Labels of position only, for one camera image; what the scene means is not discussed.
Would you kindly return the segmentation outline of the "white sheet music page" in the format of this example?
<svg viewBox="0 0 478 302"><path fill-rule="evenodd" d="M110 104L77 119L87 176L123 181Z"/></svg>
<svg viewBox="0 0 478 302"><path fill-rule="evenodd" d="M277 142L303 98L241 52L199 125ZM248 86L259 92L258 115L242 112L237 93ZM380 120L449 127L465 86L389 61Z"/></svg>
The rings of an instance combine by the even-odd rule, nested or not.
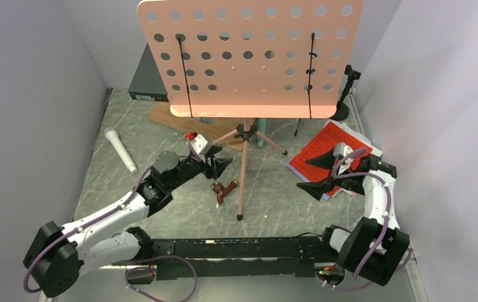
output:
<svg viewBox="0 0 478 302"><path fill-rule="evenodd" d="M380 149L378 149L377 147L373 146L371 140L369 140L369 139L368 139L364 134L362 134L361 132L355 131L355 130L353 130L352 128L350 128L350 126L348 126L345 122L338 122L338 121L334 121L334 120L328 119L328 120L323 124L323 128L325 128L327 125L330 125L330 124L336 125L338 128L340 128L340 129L342 129L343 131L345 131L346 133L350 134L352 137L356 138L356 139L359 140L361 143L364 143L367 147L370 147L370 148L372 149L371 153L372 153L373 155L376 155L376 156L378 156L378 157L383 156L384 152L381 151Z"/></svg>

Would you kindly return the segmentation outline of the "pink music stand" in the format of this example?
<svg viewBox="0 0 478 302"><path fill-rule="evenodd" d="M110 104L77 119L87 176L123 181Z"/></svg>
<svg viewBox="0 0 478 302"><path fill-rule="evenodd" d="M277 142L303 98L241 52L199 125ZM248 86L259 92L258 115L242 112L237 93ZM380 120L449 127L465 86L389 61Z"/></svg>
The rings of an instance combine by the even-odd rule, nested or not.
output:
<svg viewBox="0 0 478 302"><path fill-rule="evenodd" d="M178 117L330 118L361 1L142 1L145 38Z"/></svg>

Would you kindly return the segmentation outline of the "black round-base mic stand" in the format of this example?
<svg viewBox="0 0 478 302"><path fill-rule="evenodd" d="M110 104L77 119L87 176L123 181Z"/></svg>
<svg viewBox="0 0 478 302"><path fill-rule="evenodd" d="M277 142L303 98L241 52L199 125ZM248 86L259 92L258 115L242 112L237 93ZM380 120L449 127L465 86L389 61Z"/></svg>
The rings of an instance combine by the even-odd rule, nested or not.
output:
<svg viewBox="0 0 478 302"><path fill-rule="evenodd" d="M344 74L347 76L346 84L344 85L344 89L336 104L336 112L332 115L332 117L330 117L330 119L334 121L343 121L349 116L350 109L344 104L344 101L349 95L354 82L359 80L361 77L361 72L353 69L350 64L345 67Z"/></svg>

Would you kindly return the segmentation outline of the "black tripod mic stand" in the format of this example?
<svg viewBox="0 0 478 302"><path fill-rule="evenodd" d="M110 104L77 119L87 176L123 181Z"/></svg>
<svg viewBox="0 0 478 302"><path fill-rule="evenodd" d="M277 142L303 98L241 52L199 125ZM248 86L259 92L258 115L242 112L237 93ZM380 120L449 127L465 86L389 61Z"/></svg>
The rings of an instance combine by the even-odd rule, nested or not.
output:
<svg viewBox="0 0 478 302"><path fill-rule="evenodd" d="M298 133L299 126L300 126L300 122L301 122L301 119L298 119L298 122L297 122L297 125L296 125L296 128L295 128L295 131L294 131L294 134L293 134L294 136L296 136L297 133Z"/></svg>

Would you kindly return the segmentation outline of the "white microphone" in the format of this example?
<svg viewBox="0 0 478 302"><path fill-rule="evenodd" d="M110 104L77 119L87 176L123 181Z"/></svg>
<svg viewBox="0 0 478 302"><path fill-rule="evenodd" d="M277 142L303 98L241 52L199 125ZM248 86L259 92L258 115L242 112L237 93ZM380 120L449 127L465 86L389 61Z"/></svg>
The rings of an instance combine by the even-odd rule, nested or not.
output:
<svg viewBox="0 0 478 302"><path fill-rule="evenodd" d="M135 174L138 171L138 168L135 162L132 160L130 154L127 152L127 149L122 143L118 132L112 127L107 127L104 130L104 135L105 138L112 144L113 148L128 171L132 174Z"/></svg>

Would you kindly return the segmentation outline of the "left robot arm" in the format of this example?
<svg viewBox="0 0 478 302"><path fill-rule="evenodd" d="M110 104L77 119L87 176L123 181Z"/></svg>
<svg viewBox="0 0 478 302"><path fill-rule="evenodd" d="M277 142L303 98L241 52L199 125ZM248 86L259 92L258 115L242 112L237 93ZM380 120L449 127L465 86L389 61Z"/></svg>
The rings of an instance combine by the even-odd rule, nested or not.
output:
<svg viewBox="0 0 478 302"><path fill-rule="evenodd" d="M145 231L129 228L117 237L114 232L161 211L173 200L173 191L196 176L220 177L233 159L217 157L219 151L216 146L205 155L162 152L118 201L61 226L54 221L42 225L23 259L23 289L54 298L101 266L123 260L148 262L153 243Z"/></svg>

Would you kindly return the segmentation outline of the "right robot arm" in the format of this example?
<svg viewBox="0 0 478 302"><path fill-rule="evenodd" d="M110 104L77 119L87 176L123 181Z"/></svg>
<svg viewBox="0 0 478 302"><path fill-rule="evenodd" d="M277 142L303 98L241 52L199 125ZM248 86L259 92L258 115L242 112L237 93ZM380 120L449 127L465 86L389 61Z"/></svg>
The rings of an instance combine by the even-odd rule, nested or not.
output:
<svg viewBox="0 0 478 302"><path fill-rule="evenodd" d="M321 181L297 183L316 200L335 187L365 198L364 214L352 230L331 225L323 231L320 256L354 278L385 286L402 258L410 254L409 235L401 231L395 217L396 167L368 154L365 147L353 150L345 144L305 162L329 172Z"/></svg>

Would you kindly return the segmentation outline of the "pink sheet music page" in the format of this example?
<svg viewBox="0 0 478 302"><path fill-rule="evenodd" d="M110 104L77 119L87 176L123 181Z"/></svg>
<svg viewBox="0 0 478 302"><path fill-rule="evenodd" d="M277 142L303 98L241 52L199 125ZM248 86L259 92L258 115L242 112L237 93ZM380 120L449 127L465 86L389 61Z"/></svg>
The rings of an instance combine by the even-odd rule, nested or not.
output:
<svg viewBox="0 0 478 302"><path fill-rule="evenodd" d="M350 196L356 196L356 193L347 189L341 189L341 192L344 192L346 194L349 194Z"/></svg>

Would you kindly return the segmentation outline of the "red sheet music page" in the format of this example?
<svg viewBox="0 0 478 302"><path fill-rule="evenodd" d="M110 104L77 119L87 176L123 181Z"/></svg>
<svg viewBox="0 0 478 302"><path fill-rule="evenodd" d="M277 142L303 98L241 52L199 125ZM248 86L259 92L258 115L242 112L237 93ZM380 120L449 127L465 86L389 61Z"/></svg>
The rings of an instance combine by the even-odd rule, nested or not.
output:
<svg viewBox="0 0 478 302"><path fill-rule="evenodd" d="M310 182L332 179L331 170L325 170L308 165L305 163L305 161L333 150L334 146L341 142L349 145L353 150L364 148L365 151L363 154L356 156L355 159L348 159L346 163L340 166L338 172L342 174L345 172L356 172L358 169L361 169L362 165L359 163L360 159L372 154L372 149L334 124L330 124L325 128L322 128L322 130L312 140L306 143L306 145L297 155L292 157L290 163L294 168L308 178ZM332 195L330 195L329 192L328 195L331 197L337 192L333 192Z"/></svg>

